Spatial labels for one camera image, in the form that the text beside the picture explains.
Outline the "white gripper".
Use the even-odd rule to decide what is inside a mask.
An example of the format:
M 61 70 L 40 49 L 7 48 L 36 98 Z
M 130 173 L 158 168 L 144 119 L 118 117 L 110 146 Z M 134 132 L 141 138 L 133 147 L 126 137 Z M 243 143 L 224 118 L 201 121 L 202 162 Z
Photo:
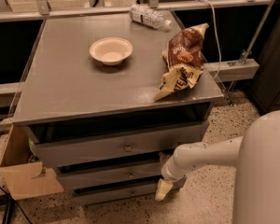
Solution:
M 170 192 L 173 187 L 172 182 L 177 182 L 182 179 L 185 174 L 180 169 L 180 167 L 175 163 L 173 157 L 170 154 L 160 152 L 160 163 L 162 164 L 161 167 L 161 175 L 166 179 L 160 179 L 158 182 L 155 200 L 156 201 L 163 201 L 166 195 Z

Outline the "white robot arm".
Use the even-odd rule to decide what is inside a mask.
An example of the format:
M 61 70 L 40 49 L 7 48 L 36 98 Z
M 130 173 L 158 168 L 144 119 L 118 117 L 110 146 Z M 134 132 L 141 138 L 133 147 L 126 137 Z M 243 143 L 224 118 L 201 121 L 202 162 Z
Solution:
M 236 167 L 232 224 L 280 224 L 280 110 L 256 119 L 240 137 L 178 146 L 161 167 L 155 199 L 206 165 Z

